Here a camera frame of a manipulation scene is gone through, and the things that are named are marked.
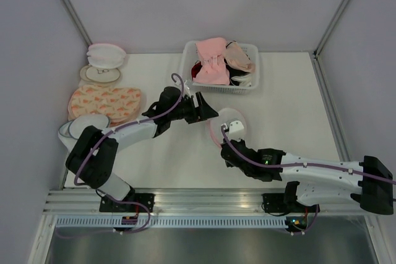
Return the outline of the white mesh laundry bag pink zipper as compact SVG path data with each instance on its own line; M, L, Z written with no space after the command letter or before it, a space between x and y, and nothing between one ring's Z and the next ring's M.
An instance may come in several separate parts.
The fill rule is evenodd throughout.
M223 108L218 112L218 117L207 121L207 134L218 148L223 143L223 128L229 140L243 140L247 134L247 123L243 114L233 108Z

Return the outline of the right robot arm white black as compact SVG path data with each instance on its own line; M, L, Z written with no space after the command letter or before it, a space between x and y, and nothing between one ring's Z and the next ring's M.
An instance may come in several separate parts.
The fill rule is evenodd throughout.
M376 215L394 212L393 175L374 156L350 162L312 160L273 148L253 150L244 140L225 140L220 155L226 166L238 168L247 177L286 183L282 203L289 211L355 202Z

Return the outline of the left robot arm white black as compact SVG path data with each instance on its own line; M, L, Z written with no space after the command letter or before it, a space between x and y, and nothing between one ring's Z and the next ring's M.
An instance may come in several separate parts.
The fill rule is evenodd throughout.
M153 195L137 194L113 172L118 151L166 132L173 121L188 124L218 117L200 92L186 95L176 87L166 87L158 101L132 122L109 129L86 127L66 160L76 185L86 185L101 197L101 212L152 212Z

